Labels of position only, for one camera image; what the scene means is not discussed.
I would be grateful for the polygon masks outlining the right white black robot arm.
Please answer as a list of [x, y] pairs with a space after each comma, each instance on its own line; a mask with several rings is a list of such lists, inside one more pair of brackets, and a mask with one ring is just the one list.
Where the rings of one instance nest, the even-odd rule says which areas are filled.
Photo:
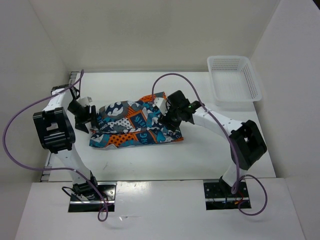
[[167, 129], [175, 131], [181, 122], [187, 122], [204, 127], [228, 141], [233, 163], [222, 175], [219, 184], [219, 191], [225, 197], [238, 191], [241, 179], [267, 152], [263, 136], [252, 120], [243, 122], [226, 117], [209, 109], [200, 100], [190, 102], [180, 90], [167, 99], [156, 97], [152, 101], [160, 110], [159, 122]]

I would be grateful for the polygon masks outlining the colourful patterned shorts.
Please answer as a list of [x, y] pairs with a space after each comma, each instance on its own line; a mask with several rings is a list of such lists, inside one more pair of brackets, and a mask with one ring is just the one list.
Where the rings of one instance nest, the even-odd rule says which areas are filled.
[[169, 130], [159, 123], [161, 112], [152, 99], [164, 98], [164, 92], [146, 95], [136, 101], [118, 101], [102, 106], [97, 114], [98, 126], [90, 128], [89, 146], [119, 149], [133, 146], [183, 141], [181, 130]]

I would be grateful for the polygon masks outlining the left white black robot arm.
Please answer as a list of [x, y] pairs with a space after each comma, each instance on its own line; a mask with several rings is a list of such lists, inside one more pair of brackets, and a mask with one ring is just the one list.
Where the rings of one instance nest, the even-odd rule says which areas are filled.
[[92, 172], [78, 154], [74, 129], [89, 133], [87, 123], [96, 123], [96, 108], [78, 102], [79, 90], [68, 84], [51, 89], [47, 106], [33, 114], [33, 122], [44, 149], [58, 157], [64, 167], [71, 169], [72, 191], [89, 201], [100, 199], [100, 187]]

